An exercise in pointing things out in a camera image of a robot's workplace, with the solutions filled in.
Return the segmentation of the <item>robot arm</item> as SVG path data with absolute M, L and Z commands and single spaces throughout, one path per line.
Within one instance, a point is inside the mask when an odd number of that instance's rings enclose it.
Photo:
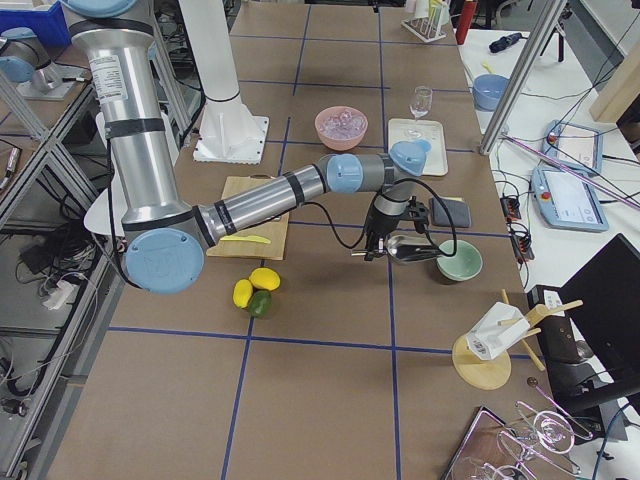
M 149 60 L 155 40 L 149 1 L 66 1 L 62 5 L 73 45 L 87 57 L 104 120 L 107 158 L 120 180 L 126 208 L 109 218 L 117 273 L 135 288 L 173 294 L 190 287 L 219 243 L 326 194 L 369 192 L 373 199 L 360 243 L 371 260 L 395 255 L 403 262 L 433 258 L 437 249 L 396 234 L 408 218 L 412 188 L 431 147 L 403 140 L 386 153 L 330 154 L 275 178 L 232 187 L 231 162 L 260 160 L 268 121 L 244 104 L 223 5 L 180 5 L 205 105 L 194 156 L 211 162 L 204 174 L 220 175 L 219 199 L 189 204 L 179 193 Z

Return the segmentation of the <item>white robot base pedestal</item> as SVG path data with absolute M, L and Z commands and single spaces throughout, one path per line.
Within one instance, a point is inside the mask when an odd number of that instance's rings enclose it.
M 242 100 L 223 3 L 179 5 L 205 97 L 194 159 L 260 163 L 269 119 L 253 115 Z

